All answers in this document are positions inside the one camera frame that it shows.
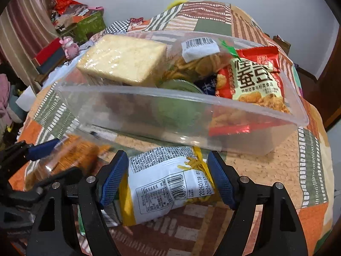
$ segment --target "blue gripper pad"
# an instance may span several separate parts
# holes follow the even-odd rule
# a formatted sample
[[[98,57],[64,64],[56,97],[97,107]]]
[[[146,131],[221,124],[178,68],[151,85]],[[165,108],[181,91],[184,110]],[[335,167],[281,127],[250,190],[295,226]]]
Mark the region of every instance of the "blue gripper pad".
[[[115,158],[116,157],[114,157],[109,164],[113,165],[113,169],[111,170],[102,187],[102,197],[100,200],[100,204],[103,207],[112,203],[118,190],[118,186],[121,182],[122,176],[128,170],[129,159],[126,152],[121,151],[121,155],[119,156],[119,158],[117,160]]]
[[[218,189],[224,204],[234,210],[236,208],[236,201],[234,198],[233,186],[212,151],[208,154],[207,165],[214,180],[215,187]]]
[[[32,146],[28,149],[28,152],[26,154],[26,159],[31,161],[36,161],[39,159],[42,159],[48,155],[51,154],[54,147],[59,143],[60,140],[55,138],[53,140],[50,140],[48,142],[44,142],[41,144],[38,144],[36,146]]]

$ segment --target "yellow snack bag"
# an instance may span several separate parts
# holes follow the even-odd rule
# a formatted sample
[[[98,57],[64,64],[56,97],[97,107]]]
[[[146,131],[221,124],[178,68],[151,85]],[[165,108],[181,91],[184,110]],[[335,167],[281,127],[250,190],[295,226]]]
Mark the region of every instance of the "yellow snack bag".
[[[217,200],[207,164],[197,147],[157,147],[129,158],[119,186],[122,224],[132,226],[187,203]]]

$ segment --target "white wall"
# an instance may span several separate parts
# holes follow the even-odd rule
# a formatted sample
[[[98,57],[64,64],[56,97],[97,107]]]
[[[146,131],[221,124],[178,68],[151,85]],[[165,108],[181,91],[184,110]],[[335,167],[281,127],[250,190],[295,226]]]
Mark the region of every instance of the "white wall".
[[[173,0],[77,0],[105,8],[107,25],[130,17],[151,18]],[[320,75],[335,43],[336,19],[324,0],[212,0],[232,3],[250,14],[270,36],[291,43],[290,58]]]
[[[335,178],[335,199],[333,205],[333,223],[335,224],[341,214],[341,120],[327,132],[327,135],[333,159]]]

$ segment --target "metal screw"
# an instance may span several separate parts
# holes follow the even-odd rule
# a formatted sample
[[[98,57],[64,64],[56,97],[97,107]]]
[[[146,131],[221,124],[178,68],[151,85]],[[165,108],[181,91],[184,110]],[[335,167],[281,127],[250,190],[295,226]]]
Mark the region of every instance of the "metal screw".
[[[241,176],[239,179],[242,183],[248,183],[250,181],[250,179],[246,176]]]
[[[43,190],[42,187],[38,187],[38,188],[35,189],[35,192],[38,193],[38,194],[40,194],[40,195],[43,193],[43,191],[44,191],[44,190]]]
[[[88,182],[88,183],[95,182],[95,180],[96,180],[95,176],[89,176],[88,178],[86,178],[86,182]]]
[[[60,187],[60,183],[59,182],[54,182],[52,184],[52,189],[58,189]]]
[[[276,186],[276,188],[278,188],[278,189],[283,189],[283,188],[284,188],[283,184],[280,183],[280,182],[276,182],[275,186]]]

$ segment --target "pink clothing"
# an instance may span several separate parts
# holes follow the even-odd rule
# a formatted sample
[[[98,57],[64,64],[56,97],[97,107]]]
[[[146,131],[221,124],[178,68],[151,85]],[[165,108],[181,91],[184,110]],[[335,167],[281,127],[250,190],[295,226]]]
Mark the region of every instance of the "pink clothing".
[[[0,117],[9,126],[12,120],[7,112],[8,98],[10,95],[11,84],[7,80],[6,74],[0,74]]]

